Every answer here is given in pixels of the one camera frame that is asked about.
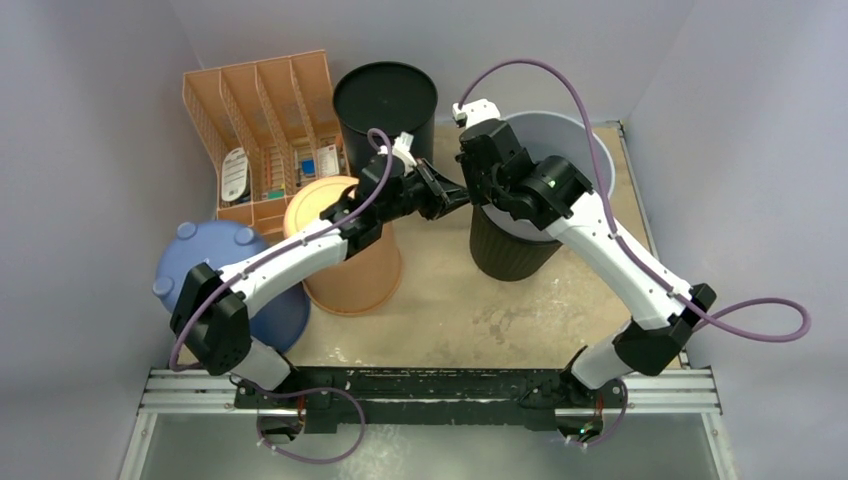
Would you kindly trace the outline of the grey plastic bucket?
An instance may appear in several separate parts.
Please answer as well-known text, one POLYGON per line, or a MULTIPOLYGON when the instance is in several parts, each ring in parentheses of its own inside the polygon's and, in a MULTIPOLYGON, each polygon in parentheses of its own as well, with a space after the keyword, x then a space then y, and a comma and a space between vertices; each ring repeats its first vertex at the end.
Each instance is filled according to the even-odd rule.
MULTIPOLYGON (((505 120, 533 162, 561 156, 586 175, 593 185, 603 183, 608 195, 614 192, 616 174, 610 152, 598 135, 591 140, 587 138, 585 126, 580 121, 547 111, 515 113, 505 120)), ((515 220, 492 204, 482 207, 482 215, 493 225, 494 232, 508 241, 530 246, 560 245, 531 222, 515 220)))

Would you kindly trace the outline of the black ribbed bin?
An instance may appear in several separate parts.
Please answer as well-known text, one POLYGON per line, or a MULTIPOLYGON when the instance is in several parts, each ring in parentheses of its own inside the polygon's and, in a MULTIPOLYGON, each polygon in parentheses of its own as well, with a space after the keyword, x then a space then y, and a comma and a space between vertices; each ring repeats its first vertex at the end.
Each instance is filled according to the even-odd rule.
POLYGON ((514 282, 534 275, 560 248, 556 240, 530 240, 498 226, 479 206, 472 210, 469 250, 483 273, 514 282))

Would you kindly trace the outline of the dark navy cylindrical bin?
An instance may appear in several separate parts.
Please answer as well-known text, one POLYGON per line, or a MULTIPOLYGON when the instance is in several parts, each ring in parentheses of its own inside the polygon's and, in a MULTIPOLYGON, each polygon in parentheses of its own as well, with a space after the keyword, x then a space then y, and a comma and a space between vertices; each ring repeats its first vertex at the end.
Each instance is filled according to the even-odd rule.
POLYGON ((392 139, 403 132, 411 134, 412 155, 435 162, 438 90, 419 68, 394 61, 357 67, 337 83, 332 105, 353 176, 357 177, 374 155, 367 138, 371 128, 382 130, 392 139))

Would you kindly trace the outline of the orange plastic bucket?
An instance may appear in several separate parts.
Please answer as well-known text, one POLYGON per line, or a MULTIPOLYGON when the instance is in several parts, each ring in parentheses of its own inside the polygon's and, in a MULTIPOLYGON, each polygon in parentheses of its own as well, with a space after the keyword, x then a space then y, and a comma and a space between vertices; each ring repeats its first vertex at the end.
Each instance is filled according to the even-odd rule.
MULTIPOLYGON (((284 235, 304 229, 358 181, 348 176, 316 180, 297 193, 284 215, 284 235)), ((392 224, 382 227, 374 244, 340 265, 326 268, 305 281, 307 294, 319 308, 336 315, 355 316, 386 303, 402 280, 402 257, 392 224)))

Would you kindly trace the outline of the large blue plastic bucket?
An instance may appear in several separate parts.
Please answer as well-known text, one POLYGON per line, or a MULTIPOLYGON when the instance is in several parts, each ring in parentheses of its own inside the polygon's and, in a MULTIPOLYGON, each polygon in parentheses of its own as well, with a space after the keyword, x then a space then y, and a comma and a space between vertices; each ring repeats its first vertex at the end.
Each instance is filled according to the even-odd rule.
MULTIPOLYGON (((153 295, 172 313, 185 282, 200 305, 223 279, 209 280, 223 266, 259 254, 269 243, 253 228, 231 220, 180 224, 156 266, 153 295)), ((304 286, 295 284, 269 301, 250 319, 250 332, 281 353, 289 351, 306 330, 311 302, 304 286)))

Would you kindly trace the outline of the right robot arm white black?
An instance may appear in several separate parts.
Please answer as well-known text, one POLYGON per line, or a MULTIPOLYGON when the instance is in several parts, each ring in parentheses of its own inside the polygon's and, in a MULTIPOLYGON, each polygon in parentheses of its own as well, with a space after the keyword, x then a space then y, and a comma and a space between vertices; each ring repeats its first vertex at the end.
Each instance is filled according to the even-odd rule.
POLYGON ((473 203, 470 252, 481 271, 523 280, 567 247, 629 311, 622 328, 568 363, 564 399, 584 407, 611 380, 661 373, 716 295, 663 267, 607 214, 614 166, 597 136, 569 117, 529 112, 469 124, 459 142, 473 203))

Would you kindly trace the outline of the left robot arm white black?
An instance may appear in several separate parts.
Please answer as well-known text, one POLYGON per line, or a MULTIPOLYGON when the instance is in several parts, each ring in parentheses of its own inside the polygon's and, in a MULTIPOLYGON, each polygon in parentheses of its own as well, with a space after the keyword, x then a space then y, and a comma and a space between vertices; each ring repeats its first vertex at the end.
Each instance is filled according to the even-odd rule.
POLYGON ((292 237, 235 264, 214 269, 201 262, 187 271, 170 320, 176 336, 170 368, 184 370, 179 354, 187 348, 193 368, 245 378, 272 408, 289 407, 298 382, 283 355, 252 335, 255 314, 307 277, 360 254, 386 224, 414 213, 440 219, 469 201, 466 187, 426 160, 407 168, 386 154, 374 156, 358 181, 292 237))

